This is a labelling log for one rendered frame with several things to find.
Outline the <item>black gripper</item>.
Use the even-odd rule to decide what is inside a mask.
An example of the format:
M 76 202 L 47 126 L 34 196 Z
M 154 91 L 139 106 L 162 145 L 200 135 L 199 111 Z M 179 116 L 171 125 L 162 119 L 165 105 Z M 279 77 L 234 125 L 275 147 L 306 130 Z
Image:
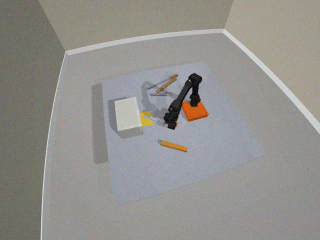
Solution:
M 177 117 L 174 117 L 174 119 L 172 119 L 169 123 L 168 123 L 168 128 L 169 129 L 172 129 L 172 130 L 175 130 L 175 128 L 176 128 L 176 122 L 177 122 L 177 120 L 178 120 L 178 117 L 179 116 L 177 116 Z

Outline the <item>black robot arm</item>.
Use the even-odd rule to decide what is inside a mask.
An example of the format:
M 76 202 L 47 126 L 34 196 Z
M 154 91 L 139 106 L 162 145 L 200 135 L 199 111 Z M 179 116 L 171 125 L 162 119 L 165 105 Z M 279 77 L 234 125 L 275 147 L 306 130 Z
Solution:
M 191 82 L 190 82 L 190 81 Z M 179 115 L 179 112 L 181 111 L 181 108 L 183 106 L 183 100 L 188 94 L 189 90 L 192 88 L 192 94 L 189 96 L 190 100 L 190 106 L 191 107 L 197 107 L 198 103 L 200 103 L 200 96 L 198 94 L 199 90 L 199 84 L 202 81 L 202 77 L 197 75 L 196 73 L 193 73 L 188 76 L 188 80 L 185 82 L 184 87 L 181 90 L 181 93 L 178 95 L 177 99 L 175 99 L 169 106 L 168 112 L 165 113 L 165 116 L 163 119 L 169 123 L 172 121 L 175 117 Z M 172 109 L 171 109 L 172 108 Z

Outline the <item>orange bar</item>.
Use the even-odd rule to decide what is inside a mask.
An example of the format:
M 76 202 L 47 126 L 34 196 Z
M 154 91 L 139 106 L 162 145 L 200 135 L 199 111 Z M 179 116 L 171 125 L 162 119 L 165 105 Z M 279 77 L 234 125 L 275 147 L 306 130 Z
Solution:
M 182 151 L 182 152 L 186 152 L 188 151 L 188 147 L 185 147 L 185 146 L 182 146 L 182 145 L 176 145 L 176 144 L 173 144 L 173 143 L 169 143 L 169 142 L 166 142 L 166 141 L 161 141 L 161 146 L 164 146 L 164 147 L 167 147 L 167 148 L 172 148 L 172 149 L 176 149 L 176 150 L 179 150 L 179 151 Z

